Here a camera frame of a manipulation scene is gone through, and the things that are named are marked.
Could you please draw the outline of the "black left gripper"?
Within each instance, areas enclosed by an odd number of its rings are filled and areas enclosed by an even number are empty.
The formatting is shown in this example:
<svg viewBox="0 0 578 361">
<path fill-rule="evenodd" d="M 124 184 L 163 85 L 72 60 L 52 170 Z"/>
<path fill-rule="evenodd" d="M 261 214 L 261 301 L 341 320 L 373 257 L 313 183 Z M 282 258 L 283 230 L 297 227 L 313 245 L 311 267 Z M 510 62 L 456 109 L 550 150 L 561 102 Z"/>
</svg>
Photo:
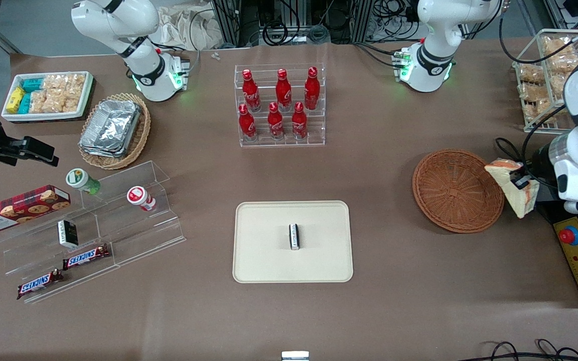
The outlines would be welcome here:
<svg viewBox="0 0 578 361">
<path fill-rule="evenodd" d="M 535 151 L 528 172 L 542 185 L 565 185 L 565 139 L 554 139 Z M 517 189 L 522 190 L 531 181 L 525 176 L 523 169 L 516 169 L 510 172 L 510 181 L 515 181 Z"/>
</svg>

